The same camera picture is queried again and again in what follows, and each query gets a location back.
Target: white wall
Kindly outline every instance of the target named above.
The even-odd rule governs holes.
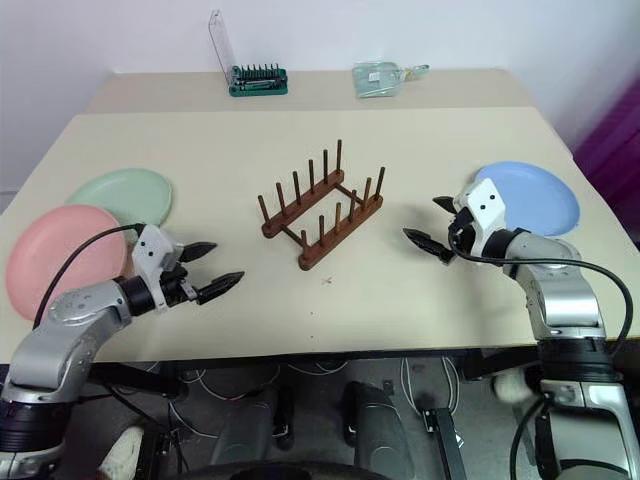
[[[0,191],[19,188],[109,72],[218,70],[221,8],[237,60],[290,70],[385,58],[503,67],[574,146],[640,71],[638,0],[2,0]]]

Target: plate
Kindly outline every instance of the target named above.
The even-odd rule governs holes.
[[[22,233],[5,270],[5,285],[13,308],[33,321],[49,283],[64,261],[92,236],[119,226],[109,212],[89,205],[67,205],[45,213]],[[127,245],[122,232],[90,245],[71,264],[51,295],[104,282],[122,274]]]
[[[528,163],[499,162],[481,169],[476,180],[493,180],[504,201],[507,227],[544,236],[569,233],[578,225],[580,206],[571,189],[553,173]]]
[[[121,225],[137,222],[160,225],[171,208],[171,184],[151,170],[125,168],[94,178],[76,190],[66,203],[104,208]]]

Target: green plate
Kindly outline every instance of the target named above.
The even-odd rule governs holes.
[[[160,225],[171,208],[171,184],[151,170],[125,168],[85,183],[66,203],[103,208],[120,225],[137,222]]]

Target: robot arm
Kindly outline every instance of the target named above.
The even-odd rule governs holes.
[[[588,478],[606,472],[640,479],[638,440],[607,350],[596,296],[578,266],[562,263],[580,260],[578,251],[561,240],[507,230],[505,205],[490,179],[471,184],[455,198],[434,201],[455,215],[449,227],[451,249],[418,230],[405,229],[409,239],[445,264],[459,255],[501,265],[525,292],[546,400],[536,419],[543,478],[564,478],[579,467],[591,469]],[[560,261],[536,264],[531,259]]]
[[[200,258],[212,243],[184,246],[158,227],[144,228],[132,258],[136,276],[71,290],[56,299],[46,321],[18,346],[0,397],[0,479],[48,477],[64,449],[71,411],[102,345],[132,317],[198,304],[224,294],[243,272],[202,289],[186,281],[181,262]]]

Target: green bit holder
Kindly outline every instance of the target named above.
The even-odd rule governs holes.
[[[234,65],[231,76],[229,94],[232,97],[285,95],[289,91],[287,71],[278,64],[275,67],[273,64],[247,65],[246,68]]]

